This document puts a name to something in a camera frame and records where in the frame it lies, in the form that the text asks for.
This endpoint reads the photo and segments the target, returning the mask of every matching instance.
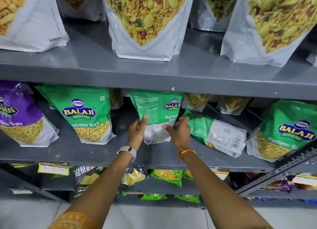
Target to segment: purple snack packet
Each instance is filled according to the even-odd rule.
[[[0,129],[20,146],[48,147],[58,129],[35,105],[26,83],[0,80]]]

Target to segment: silver watch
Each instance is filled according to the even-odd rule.
[[[130,146],[123,146],[120,148],[120,150],[117,152],[117,156],[119,155],[120,151],[128,151],[132,155],[132,160],[131,162],[134,162],[135,158],[137,158],[137,151],[133,149]]]

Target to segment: orange sleeve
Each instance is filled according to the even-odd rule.
[[[89,217],[80,212],[67,212],[56,219],[48,229],[94,229]]]

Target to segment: bracelet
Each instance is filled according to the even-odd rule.
[[[179,163],[179,159],[182,159],[183,160],[183,155],[184,155],[184,153],[186,153],[187,151],[191,151],[191,152],[194,152],[195,153],[195,155],[196,155],[196,151],[193,151],[193,150],[182,150],[182,149],[180,149],[179,151],[178,151],[178,163]]]

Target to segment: person's right hand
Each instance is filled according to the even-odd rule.
[[[190,150],[191,148],[191,128],[188,126],[189,117],[181,116],[175,123],[174,129],[170,125],[163,125],[163,128],[169,132],[172,142],[179,150]]]

